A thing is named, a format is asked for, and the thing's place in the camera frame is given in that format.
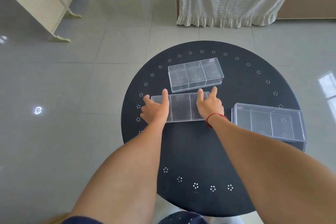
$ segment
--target ruffled curtain hem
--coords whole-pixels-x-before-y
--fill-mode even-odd
[[[196,17],[196,16],[184,16],[180,15],[177,19],[176,24],[190,26],[195,25],[196,27],[205,26],[209,27],[220,27],[220,28],[240,28],[243,27],[250,27],[253,25],[258,26],[265,26],[270,25],[271,23],[275,22],[277,18],[277,14],[270,14],[266,16],[250,16],[250,17],[239,17],[239,18],[210,18],[206,16]]]

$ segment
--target black tabletop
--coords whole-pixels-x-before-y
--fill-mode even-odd
[[[121,113],[124,143],[147,125],[140,119],[143,96],[161,95],[164,88],[172,94],[168,66],[215,57],[224,74],[222,84],[217,85],[217,97],[229,120],[235,103],[300,109],[282,75],[253,52],[217,41],[189,42],[160,52],[133,78]],[[303,149],[302,144],[293,146]],[[228,217],[254,211],[221,142],[204,121],[165,125],[157,193],[182,209],[205,216]]]

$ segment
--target red string bracelet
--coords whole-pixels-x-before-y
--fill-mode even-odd
[[[207,117],[207,119],[205,120],[205,122],[206,122],[206,124],[208,125],[209,128],[212,128],[212,126],[208,123],[208,119],[210,118],[211,115],[214,115],[214,114],[217,114],[217,115],[219,115],[219,116],[222,116],[222,117],[224,117],[225,119],[228,120],[228,118],[226,118],[224,115],[222,115],[222,114],[220,114],[220,113],[216,113],[216,112],[214,112],[214,113],[210,114],[210,115]]]

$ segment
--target forearm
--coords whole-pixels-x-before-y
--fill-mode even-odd
[[[153,121],[113,152],[93,175],[71,214],[85,215],[105,224],[150,222],[163,126],[163,122]]]
[[[324,165],[219,115],[208,122],[265,223],[335,223],[336,178]]]

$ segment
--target clear plastic box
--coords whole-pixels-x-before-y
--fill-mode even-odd
[[[204,99],[208,95],[209,92],[204,92]],[[162,96],[152,96],[151,99],[156,103],[162,103]],[[168,95],[168,99],[169,114],[167,122],[203,120],[196,105],[197,93]]]
[[[231,120],[241,128],[281,141],[306,142],[300,110],[236,103]]]
[[[217,58],[168,67],[171,92],[219,85],[224,78]]]

